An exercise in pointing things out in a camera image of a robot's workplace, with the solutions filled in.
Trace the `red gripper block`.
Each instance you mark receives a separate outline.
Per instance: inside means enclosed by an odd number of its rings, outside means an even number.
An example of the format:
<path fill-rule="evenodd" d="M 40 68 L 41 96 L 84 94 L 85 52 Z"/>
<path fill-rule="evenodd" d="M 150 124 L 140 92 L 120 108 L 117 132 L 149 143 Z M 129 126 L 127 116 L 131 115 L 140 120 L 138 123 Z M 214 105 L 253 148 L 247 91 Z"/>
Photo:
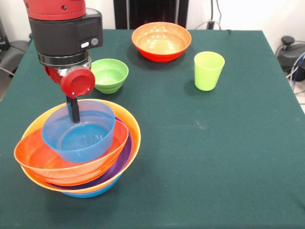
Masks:
<path fill-rule="evenodd" d="M 95 86 L 94 74 L 90 69 L 83 67 L 71 70 L 65 76 L 61 76 L 55 68 L 44 66 L 44 70 L 67 96 L 66 104 L 70 106 L 71 120 L 79 123 L 80 113 L 76 97 L 91 93 Z"/>

